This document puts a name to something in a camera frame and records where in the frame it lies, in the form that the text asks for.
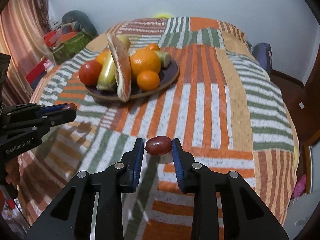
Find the dark red grape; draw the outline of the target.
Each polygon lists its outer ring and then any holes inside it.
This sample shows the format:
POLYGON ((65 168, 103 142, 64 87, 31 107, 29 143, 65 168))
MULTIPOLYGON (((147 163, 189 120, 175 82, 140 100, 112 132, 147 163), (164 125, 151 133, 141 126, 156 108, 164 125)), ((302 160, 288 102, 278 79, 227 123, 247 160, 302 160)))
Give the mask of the dark red grape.
POLYGON ((150 155, 165 155, 172 150, 172 141, 166 136, 157 136, 149 139, 145 149, 150 155))
POLYGON ((73 111, 76 111, 77 110, 77 107, 74 103, 69 103, 69 104, 66 104, 62 107, 62 110, 73 110, 73 111))

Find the red tomato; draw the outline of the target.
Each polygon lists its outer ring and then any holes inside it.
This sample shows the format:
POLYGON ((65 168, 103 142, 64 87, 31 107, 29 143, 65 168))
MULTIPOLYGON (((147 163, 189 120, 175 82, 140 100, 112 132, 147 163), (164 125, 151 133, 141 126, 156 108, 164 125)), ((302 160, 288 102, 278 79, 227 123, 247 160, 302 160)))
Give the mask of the red tomato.
POLYGON ((85 62, 79 70, 79 79, 85 86, 95 86, 103 65, 96 60, 85 62))

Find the yellow sugarcane piece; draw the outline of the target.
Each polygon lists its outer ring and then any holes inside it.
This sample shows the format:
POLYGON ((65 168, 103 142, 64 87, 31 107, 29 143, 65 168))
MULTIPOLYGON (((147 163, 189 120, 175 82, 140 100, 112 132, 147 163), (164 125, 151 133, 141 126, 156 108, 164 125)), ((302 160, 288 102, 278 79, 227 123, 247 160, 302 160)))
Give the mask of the yellow sugarcane piece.
POLYGON ((110 58, 103 65, 100 75, 98 77, 98 81, 96 85, 97 90, 113 90, 117 88, 115 75, 116 75, 116 67, 110 52, 110 58))

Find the large orange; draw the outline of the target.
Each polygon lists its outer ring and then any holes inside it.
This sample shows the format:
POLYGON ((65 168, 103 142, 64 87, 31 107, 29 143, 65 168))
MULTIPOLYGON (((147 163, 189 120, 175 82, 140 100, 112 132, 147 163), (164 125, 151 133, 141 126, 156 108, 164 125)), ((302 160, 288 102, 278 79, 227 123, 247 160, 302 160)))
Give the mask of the large orange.
POLYGON ((101 65, 104 65, 110 58, 110 50, 104 49, 102 53, 95 57, 95 60, 101 65))
POLYGON ((157 54, 150 49, 138 49, 130 56, 131 76, 136 81, 138 74, 144 70, 151 70, 159 74, 161 71, 161 60, 157 54))

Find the green sugarcane piece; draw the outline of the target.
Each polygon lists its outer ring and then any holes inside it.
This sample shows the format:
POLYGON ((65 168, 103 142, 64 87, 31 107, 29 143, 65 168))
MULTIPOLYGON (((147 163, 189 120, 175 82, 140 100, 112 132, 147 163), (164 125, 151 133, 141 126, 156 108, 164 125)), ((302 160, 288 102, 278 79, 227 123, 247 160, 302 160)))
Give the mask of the green sugarcane piece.
POLYGON ((168 68, 170 61, 171 61, 170 53, 167 51, 160 51, 160 50, 156 50, 155 53, 161 61, 161 67, 168 68))

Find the small mandarin orange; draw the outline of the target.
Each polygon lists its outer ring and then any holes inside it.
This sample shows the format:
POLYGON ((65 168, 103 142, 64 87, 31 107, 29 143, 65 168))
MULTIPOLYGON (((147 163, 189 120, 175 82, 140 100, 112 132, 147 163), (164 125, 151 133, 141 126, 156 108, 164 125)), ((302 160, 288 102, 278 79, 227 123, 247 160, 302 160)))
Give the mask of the small mandarin orange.
POLYGON ((155 51, 159 51, 160 50, 160 47, 156 43, 150 43, 145 48, 146 49, 150 49, 150 50, 155 50, 155 51))

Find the red gift box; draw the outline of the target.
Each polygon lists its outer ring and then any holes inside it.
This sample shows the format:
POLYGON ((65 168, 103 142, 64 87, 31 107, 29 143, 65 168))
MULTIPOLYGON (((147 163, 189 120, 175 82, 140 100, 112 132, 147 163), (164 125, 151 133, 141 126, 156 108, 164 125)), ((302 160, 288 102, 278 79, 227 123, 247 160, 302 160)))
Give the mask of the red gift box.
POLYGON ((33 90, 36 89, 40 80, 54 67, 54 63, 48 59, 42 59, 25 77, 33 90))

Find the pink slipper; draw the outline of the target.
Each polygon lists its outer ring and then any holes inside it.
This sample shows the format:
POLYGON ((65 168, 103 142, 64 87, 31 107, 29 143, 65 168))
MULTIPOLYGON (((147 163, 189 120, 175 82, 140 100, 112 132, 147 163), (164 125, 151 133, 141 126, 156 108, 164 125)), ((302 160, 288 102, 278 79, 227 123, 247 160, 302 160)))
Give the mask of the pink slipper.
POLYGON ((300 179, 297 181, 293 189, 291 198, 294 199, 294 198, 300 197, 304 193, 305 189, 306 189, 306 174, 303 174, 300 177, 300 179))

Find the green cardboard box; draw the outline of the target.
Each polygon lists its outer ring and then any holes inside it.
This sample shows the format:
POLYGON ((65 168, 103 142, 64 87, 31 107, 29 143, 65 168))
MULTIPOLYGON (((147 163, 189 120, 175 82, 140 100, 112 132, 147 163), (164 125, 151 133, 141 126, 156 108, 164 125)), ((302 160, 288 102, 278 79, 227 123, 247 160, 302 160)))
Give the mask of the green cardboard box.
POLYGON ((77 33, 74 37, 63 42, 53 49, 53 57, 55 63, 60 65, 65 61, 74 57, 77 53, 83 50, 93 38, 84 32, 77 33))

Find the pink orange curtain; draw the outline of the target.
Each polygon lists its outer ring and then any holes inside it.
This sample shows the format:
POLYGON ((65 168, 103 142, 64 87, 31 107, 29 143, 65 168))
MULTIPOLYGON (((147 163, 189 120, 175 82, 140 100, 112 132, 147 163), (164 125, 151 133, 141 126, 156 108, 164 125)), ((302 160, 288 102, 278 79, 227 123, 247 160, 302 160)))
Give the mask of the pink orange curtain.
POLYGON ((3 86, 6 106, 28 103, 33 89, 26 76, 43 56, 52 58, 44 41, 50 31, 48 0, 9 0, 1 12, 1 53, 11 56, 3 86))

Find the striped patchwork bedspread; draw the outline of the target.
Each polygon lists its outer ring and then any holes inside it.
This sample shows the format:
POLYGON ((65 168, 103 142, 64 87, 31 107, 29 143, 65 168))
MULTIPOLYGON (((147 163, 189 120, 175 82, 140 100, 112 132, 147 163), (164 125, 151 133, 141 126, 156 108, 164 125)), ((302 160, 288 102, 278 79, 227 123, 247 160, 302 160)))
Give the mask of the striped patchwork bedspread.
POLYGON ((212 171, 238 172, 283 227, 296 183, 297 135, 281 90, 245 34, 227 22, 187 16, 129 20, 108 33, 127 36, 130 55, 158 44, 180 74, 151 96, 95 102, 79 70, 108 48, 101 34, 40 82, 33 102, 74 103, 77 114, 19 158, 19 200, 31 226, 78 172, 103 172, 141 138, 138 187, 121 195, 123 239, 191 239, 195 195, 178 187, 172 150, 145 149, 149 139, 166 136, 212 171))

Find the grey plush toy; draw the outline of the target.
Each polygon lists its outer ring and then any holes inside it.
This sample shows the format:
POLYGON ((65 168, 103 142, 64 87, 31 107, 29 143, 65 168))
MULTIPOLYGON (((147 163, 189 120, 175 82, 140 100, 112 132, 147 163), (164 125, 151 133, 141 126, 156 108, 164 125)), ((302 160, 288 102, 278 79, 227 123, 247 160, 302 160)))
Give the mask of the grey plush toy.
POLYGON ((91 37, 97 37, 98 32, 89 17, 79 10, 72 10, 62 17, 63 24, 73 24, 76 30, 83 31, 91 37))

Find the purple round plate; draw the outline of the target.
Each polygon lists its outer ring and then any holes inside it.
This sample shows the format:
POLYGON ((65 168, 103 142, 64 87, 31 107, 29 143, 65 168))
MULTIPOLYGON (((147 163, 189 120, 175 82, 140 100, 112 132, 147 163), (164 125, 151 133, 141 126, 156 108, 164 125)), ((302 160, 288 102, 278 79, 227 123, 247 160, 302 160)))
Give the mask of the purple round plate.
MULTIPOLYGON (((180 74, 180 68, 175 60, 171 59, 167 69, 162 69, 159 73, 160 84, 159 86, 150 91, 142 91, 139 89, 136 83, 131 85, 131 96, 130 100, 144 98, 146 96, 151 96, 152 94, 158 93, 167 89, 172 85, 178 78, 180 74)), ((94 101, 99 104, 105 104, 106 102, 120 102, 116 91, 108 90, 97 90, 94 87, 85 87, 88 93, 93 97, 94 101)))

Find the purple grey backpack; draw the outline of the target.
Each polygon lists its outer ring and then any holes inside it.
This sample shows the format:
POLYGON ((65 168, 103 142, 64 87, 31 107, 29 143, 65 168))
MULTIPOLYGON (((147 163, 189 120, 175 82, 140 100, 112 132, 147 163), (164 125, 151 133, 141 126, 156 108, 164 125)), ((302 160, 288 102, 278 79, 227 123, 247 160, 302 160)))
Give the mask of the purple grey backpack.
POLYGON ((268 43, 259 43, 253 47, 252 55, 269 76, 272 72, 272 49, 268 43))

